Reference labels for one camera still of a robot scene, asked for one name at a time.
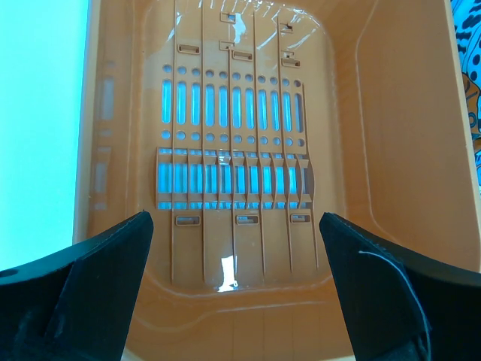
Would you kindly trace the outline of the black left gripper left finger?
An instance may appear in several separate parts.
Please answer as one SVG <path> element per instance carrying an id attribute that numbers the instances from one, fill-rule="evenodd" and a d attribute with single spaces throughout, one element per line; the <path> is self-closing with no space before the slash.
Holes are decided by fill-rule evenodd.
<path id="1" fill-rule="evenodd" d="M 119 360 L 153 237 L 146 211 L 1 272 L 3 360 Z"/>

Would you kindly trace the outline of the orange plastic basket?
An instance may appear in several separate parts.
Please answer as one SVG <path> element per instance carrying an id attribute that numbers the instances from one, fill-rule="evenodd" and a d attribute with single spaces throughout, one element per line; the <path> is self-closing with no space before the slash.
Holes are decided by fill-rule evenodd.
<path id="1" fill-rule="evenodd" d="M 90 1 L 74 240 L 148 211 L 124 360 L 351 360 L 319 221 L 480 270 L 450 1 Z"/>

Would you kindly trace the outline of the blue orange patterned shorts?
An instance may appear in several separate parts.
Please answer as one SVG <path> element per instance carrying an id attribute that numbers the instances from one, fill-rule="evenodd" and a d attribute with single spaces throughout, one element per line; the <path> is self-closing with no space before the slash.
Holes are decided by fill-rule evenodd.
<path id="1" fill-rule="evenodd" d="M 453 0 L 451 8 L 480 184 L 480 0 Z"/>

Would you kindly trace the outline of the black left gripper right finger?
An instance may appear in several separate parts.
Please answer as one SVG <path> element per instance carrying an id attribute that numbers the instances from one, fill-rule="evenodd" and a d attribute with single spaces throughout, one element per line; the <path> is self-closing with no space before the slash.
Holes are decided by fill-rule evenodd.
<path id="1" fill-rule="evenodd" d="M 478 360 L 480 275 L 337 214 L 319 222 L 357 360 Z"/>

